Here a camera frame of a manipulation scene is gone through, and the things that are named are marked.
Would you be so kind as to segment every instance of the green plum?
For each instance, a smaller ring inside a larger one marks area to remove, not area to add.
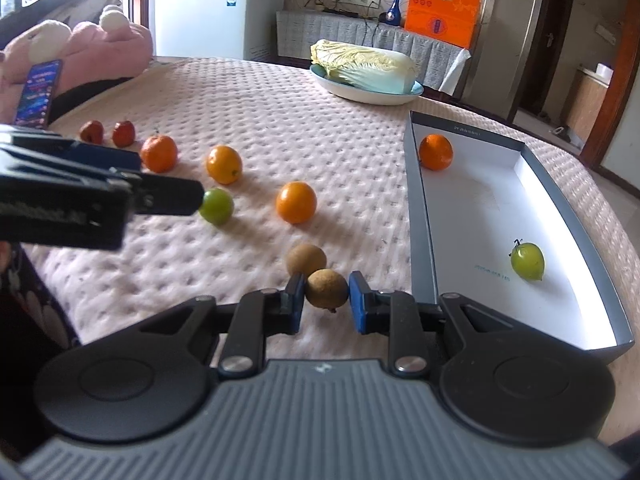
[[[199,211],[207,222],[221,226],[234,213],[234,199],[224,189],[214,187],[204,194]]]
[[[545,257],[536,244],[515,241],[516,246],[511,251],[511,267],[516,274],[525,280],[542,280],[545,273]]]

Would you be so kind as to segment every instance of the tangerine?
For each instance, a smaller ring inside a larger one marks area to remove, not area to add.
[[[290,224],[309,220],[316,212],[316,193],[305,182],[289,182],[280,189],[276,198],[276,211]]]
[[[453,161],[453,148],[444,135],[427,135],[418,148],[418,158],[420,164],[428,170],[445,170]]]
[[[154,173],[165,173],[171,171],[178,162],[178,147],[171,137],[154,135],[145,140],[140,149],[140,158]]]
[[[242,159],[229,146],[213,147],[207,156],[206,167],[209,176],[224,186],[234,183],[242,175]]]

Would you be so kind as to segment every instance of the smartphone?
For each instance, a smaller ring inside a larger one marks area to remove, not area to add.
[[[39,63],[31,67],[18,102],[14,121],[16,126],[40,129],[47,126],[53,91],[61,70],[61,59]]]

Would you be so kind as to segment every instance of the blue bottle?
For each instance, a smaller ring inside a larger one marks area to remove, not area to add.
[[[393,25],[395,27],[400,26],[400,19],[402,14],[400,13],[400,0],[394,0],[387,12],[380,14],[380,22],[387,25]]]

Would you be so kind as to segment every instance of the pink stuffed toy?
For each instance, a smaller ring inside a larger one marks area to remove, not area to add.
[[[107,6],[100,25],[46,20],[30,28],[0,51],[0,123],[12,123],[31,66],[62,60],[54,97],[85,83],[135,77],[153,55],[151,33],[131,23],[116,6]]]

